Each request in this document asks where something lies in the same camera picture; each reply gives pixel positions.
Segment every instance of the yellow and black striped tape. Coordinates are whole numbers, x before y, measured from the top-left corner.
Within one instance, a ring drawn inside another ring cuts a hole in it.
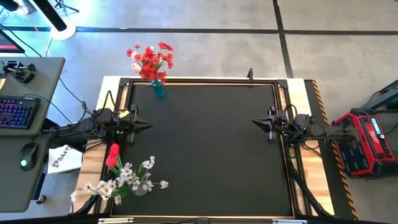
[[[319,105],[320,105],[320,108],[321,108],[321,111],[322,111],[323,120],[326,123],[328,123],[328,116],[326,115],[326,110],[325,110],[325,107],[323,106],[323,102],[322,102],[321,94],[320,94],[319,89],[318,89],[318,85],[317,85],[316,81],[314,81],[314,80],[312,80],[312,83],[313,83],[313,87],[315,89],[315,93],[317,94]],[[356,210],[355,210],[353,196],[351,195],[351,192],[349,191],[349,188],[348,188],[346,175],[344,173],[344,165],[341,163],[341,158],[340,158],[340,153],[338,151],[337,143],[332,141],[331,142],[331,148],[333,149],[333,152],[335,153],[337,166],[338,166],[338,168],[340,170],[340,176],[341,176],[341,180],[343,181],[343,184],[344,184],[344,189],[346,190],[348,203],[349,203],[349,205],[351,207],[351,211],[353,213],[354,219],[357,220],[358,219],[358,214],[356,213]]]

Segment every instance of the keyboard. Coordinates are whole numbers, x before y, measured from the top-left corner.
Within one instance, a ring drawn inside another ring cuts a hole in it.
[[[0,128],[29,129],[40,98],[0,96]]]

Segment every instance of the concrete floor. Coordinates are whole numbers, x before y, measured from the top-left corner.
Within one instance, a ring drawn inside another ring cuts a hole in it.
[[[159,2],[69,0],[66,3],[79,8],[80,13],[59,13],[86,27],[277,28],[272,0]],[[285,29],[398,29],[398,2],[393,0],[280,0],[279,6]],[[37,12],[31,17],[38,26],[46,25]],[[26,17],[15,15],[0,19],[0,23],[31,26]],[[45,47],[37,33],[16,34],[44,54]],[[50,40],[48,32],[42,35],[47,42]],[[330,120],[361,106],[374,91],[398,77],[398,36],[287,35],[286,39],[294,77],[318,82]],[[94,108],[105,75],[133,75],[126,49],[133,44],[155,45],[158,41],[175,48],[172,76],[245,77],[252,67],[255,77],[286,77],[277,34],[79,32],[68,40],[53,40],[50,54],[67,59],[62,74],[65,84]],[[29,56],[36,57],[25,49]],[[66,99],[73,103],[66,105]],[[70,119],[76,121],[81,116],[79,103],[61,84],[52,101]],[[49,118],[66,123],[54,108],[50,109]],[[77,170],[48,175],[43,188],[43,194],[49,196],[45,204],[32,203],[25,213],[0,214],[0,220],[65,215],[77,176]],[[398,223],[398,177],[354,179],[349,180],[349,186],[360,219]]]

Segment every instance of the flower vase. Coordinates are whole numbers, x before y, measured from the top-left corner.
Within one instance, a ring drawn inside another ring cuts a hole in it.
[[[155,96],[161,98],[165,95],[164,87],[160,79],[151,81],[152,87],[154,88]]]
[[[147,189],[147,190],[144,190],[144,189],[142,188],[142,186],[144,186],[144,184],[145,184],[145,183],[142,181],[142,182],[139,184],[137,190],[132,190],[132,194],[134,194],[135,196],[144,196],[144,195],[148,192],[148,189]]]

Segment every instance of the white lamp base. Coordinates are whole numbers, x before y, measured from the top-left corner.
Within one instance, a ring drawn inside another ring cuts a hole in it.
[[[58,31],[56,28],[51,28],[50,35],[55,40],[66,40],[73,36],[76,32],[76,26],[70,22],[66,22],[67,28],[63,31]]]

